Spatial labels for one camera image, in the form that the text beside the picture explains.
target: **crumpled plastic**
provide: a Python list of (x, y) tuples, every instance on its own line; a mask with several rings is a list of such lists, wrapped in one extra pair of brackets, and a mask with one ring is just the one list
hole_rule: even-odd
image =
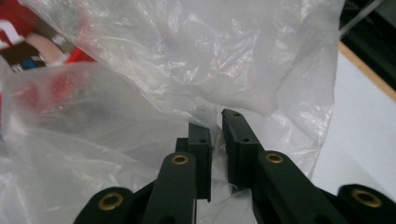
[[(1, 223), (71, 223), (100, 189), (144, 187), (188, 121), (216, 137), (213, 203), (199, 202), (198, 223), (255, 223), (250, 191), (230, 195), (226, 183), (224, 106), (312, 174), (332, 113), (342, 0), (21, 2), (109, 70), (82, 63), (6, 80), (0, 188), (18, 197), (0, 193), (0, 211), (23, 216), (0, 212)], [(54, 100), (48, 80), (59, 74), (74, 85)]]

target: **screw hole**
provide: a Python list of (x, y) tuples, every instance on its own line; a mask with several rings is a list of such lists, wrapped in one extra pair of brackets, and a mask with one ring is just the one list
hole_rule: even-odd
[(172, 163), (176, 165), (186, 164), (189, 161), (189, 158), (183, 155), (176, 155), (172, 158)]
[(382, 206), (382, 201), (373, 193), (363, 189), (353, 189), (352, 197), (359, 203), (366, 206), (377, 208)]
[(99, 201), (99, 208), (104, 211), (110, 211), (115, 209), (116, 207), (122, 204), (123, 197), (117, 192), (111, 192), (106, 194), (100, 201)]
[(283, 161), (283, 157), (275, 153), (267, 154), (265, 159), (271, 163), (281, 163)]

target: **plastic bag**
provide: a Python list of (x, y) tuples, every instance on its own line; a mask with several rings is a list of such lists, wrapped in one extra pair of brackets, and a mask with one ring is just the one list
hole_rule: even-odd
[[(71, 91), (53, 101), (49, 92), (59, 92), (59, 83), (52, 82), (58, 76)], [(32, 94), (34, 89), (40, 93)], [(5, 92), (7, 151), (0, 148), (0, 222), (4, 224), (73, 223), (101, 189), (123, 186), (136, 192), (154, 180), (163, 158), (175, 151), (177, 138), (188, 135), (188, 119), (159, 112), (124, 76), (100, 64), (10, 76)], [(208, 116), (208, 110), (201, 110), (201, 116), (215, 122), (215, 113)], [(222, 135), (219, 128), (212, 128), (212, 133), (217, 145), (213, 203), (199, 203), (202, 223), (211, 223), (207, 221), (213, 216), (211, 208), (229, 206), (223, 201), (240, 202), (230, 208), (251, 206), (249, 190), (230, 196)], [(229, 209), (216, 214), (224, 212), (229, 215)], [(245, 216), (254, 220), (251, 211)]]
[(21, 1), (159, 111), (190, 114), (202, 100), (251, 111), (264, 147), (312, 174), (343, 0)]
[[(224, 106), (311, 174), (332, 112), (342, 0), (22, 2), (116, 72), (77, 64), (7, 81), (2, 120), (16, 163), (7, 174), (17, 187), (4, 192), (19, 197), (0, 193), (0, 206), (16, 204), (21, 223), (71, 223), (100, 189), (142, 188), (187, 121), (218, 133), (214, 202), (199, 202), (198, 223), (254, 223), (249, 190), (230, 196), (225, 181)], [(57, 74), (66, 78), (54, 90)]]

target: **black mechanical part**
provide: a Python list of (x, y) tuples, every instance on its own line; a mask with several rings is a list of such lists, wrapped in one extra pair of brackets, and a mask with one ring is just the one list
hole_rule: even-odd
[(253, 213), (259, 224), (280, 224), (279, 216), (260, 182), (255, 181), (252, 191)]
[(347, 223), (289, 157), (262, 151), (258, 160), (256, 175), (281, 223)]
[(189, 138), (178, 138), (176, 152), (191, 153), (197, 164), (197, 199), (207, 199), (210, 202), (212, 180), (212, 140), (207, 128), (189, 124)]
[(125, 224), (142, 223), (143, 215), (146, 212), (146, 208), (149, 203), (149, 197), (151, 196), (151, 192), (154, 189), (154, 185), (155, 181), (149, 183), (134, 194), (134, 200), (129, 210), (129, 220), (131, 221)]
[(332, 204), (332, 206), (334, 208), (336, 208), (338, 210), (338, 212), (340, 212), (343, 215), (343, 211), (342, 211), (343, 204), (342, 204), (342, 202), (340, 202), (340, 200), (338, 200), (338, 197), (330, 194), (326, 190), (319, 189), (319, 188), (317, 188), (317, 189), (327, 198), (327, 200), (329, 200), (329, 202)]
[(244, 116), (229, 109), (222, 111), (222, 131), (228, 155), (228, 181), (252, 188), (257, 155), (263, 150), (259, 139)]
[(141, 223), (154, 182), (135, 194), (124, 188), (109, 188), (95, 194), (75, 220), (75, 224)]
[(346, 185), (339, 189), (338, 200), (350, 223), (396, 223), (396, 203), (374, 189)]
[(130, 220), (133, 194), (128, 189), (109, 188), (95, 194), (76, 218), (75, 224), (126, 224)]
[(168, 155), (155, 182), (143, 224), (194, 224), (196, 160), (186, 152)]

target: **white table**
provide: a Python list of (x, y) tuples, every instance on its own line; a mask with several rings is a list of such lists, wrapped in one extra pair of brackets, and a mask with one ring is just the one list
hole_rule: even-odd
[(333, 194), (362, 184), (396, 202), (396, 103), (342, 53), (332, 121), (312, 181)]

